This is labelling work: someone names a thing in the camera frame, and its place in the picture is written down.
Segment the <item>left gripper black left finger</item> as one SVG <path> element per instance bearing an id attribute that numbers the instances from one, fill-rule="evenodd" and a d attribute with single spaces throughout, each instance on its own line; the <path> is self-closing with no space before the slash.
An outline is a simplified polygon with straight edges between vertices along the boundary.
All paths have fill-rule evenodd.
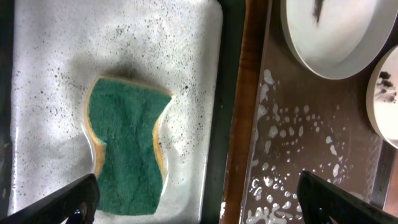
<path id="1" fill-rule="evenodd" d="M 94 174 L 87 174 L 1 220 L 1 224 L 93 223 L 100 200 Z"/>

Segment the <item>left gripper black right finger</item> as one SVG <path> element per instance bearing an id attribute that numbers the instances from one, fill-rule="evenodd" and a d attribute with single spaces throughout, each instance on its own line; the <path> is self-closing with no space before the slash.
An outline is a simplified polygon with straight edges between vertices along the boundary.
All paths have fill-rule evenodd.
<path id="1" fill-rule="evenodd" d="M 297 196 L 305 224 L 397 223 L 396 217 L 308 171 L 300 174 Z"/>

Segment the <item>green yellow sponge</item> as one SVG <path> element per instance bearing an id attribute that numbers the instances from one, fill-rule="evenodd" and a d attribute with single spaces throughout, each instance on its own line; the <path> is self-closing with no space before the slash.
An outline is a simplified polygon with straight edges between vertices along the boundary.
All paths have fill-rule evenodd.
<path id="1" fill-rule="evenodd" d="M 152 215 L 164 184 L 159 119 L 172 95 L 132 81 L 100 77 L 85 105 L 95 148 L 98 209 L 113 215 Z"/>

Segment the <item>pink plate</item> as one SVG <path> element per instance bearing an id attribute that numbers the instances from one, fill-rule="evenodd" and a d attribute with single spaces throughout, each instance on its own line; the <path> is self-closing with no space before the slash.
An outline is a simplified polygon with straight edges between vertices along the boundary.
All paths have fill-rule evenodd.
<path id="1" fill-rule="evenodd" d="M 371 74 L 366 110 L 375 132 L 397 148 L 397 46 L 380 59 Z"/>

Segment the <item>pale green plate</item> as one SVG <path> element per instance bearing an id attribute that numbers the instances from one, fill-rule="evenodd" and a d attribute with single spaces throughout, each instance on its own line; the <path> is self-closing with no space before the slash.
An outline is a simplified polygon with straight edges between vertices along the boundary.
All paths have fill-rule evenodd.
<path id="1" fill-rule="evenodd" d="M 283 0 L 281 26 L 293 56 L 329 80 L 352 77 L 387 42 L 397 0 Z"/>

